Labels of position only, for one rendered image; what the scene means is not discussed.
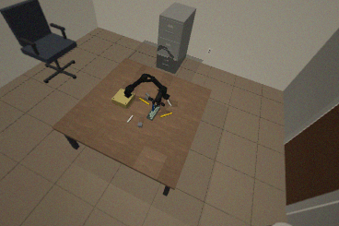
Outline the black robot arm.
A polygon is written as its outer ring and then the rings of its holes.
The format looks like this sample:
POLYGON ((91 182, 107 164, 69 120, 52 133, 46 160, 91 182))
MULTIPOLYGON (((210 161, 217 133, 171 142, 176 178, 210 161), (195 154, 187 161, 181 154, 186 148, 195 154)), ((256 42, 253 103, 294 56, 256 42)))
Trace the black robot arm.
POLYGON ((159 89, 158 89, 158 95, 163 97, 163 99, 165 100, 168 100, 170 95, 167 94, 167 88, 165 86, 162 86, 157 80, 155 77, 149 75, 149 74, 143 74, 135 83, 133 83, 132 85, 128 85, 126 88, 125 88, 125 91, 124 91, 124 96, 129 98, 132 96, 132 92, 134 91, 134 88, 136 86, 138 86, 139 84, 141 83, 144 83, 144 82, 153 82, 159 89), (147 79, 147 77, 150 77, 151 79, 147 79))

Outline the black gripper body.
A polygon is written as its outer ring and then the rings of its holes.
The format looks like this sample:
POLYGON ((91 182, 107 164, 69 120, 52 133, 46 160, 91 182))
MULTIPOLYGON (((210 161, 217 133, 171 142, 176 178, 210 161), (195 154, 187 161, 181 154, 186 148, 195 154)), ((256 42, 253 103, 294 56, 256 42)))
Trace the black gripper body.
POLYGON ((153 102, 156 102, 156 103, 158 103, 159 105, 161 104, 161 106, 165 106, 165 103, 163 103, 163 102, 160 102, 160 100, 161 100, 161 96, 159 96, 159 95, 157 95, 157 97, 153 100, 153 98, 148 98, 150 101, 153 101, 153 102))

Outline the grey keyboard with keys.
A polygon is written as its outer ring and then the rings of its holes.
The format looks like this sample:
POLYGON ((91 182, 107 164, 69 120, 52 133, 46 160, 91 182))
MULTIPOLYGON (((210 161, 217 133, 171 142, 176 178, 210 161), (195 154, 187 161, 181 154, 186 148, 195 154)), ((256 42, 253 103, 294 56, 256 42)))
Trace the grey keyboard with keys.
POLYGON ((152 121, 159 109, 160 109, 160 106, 158 106, 154 111, 151 110, 146 118, 152 121))

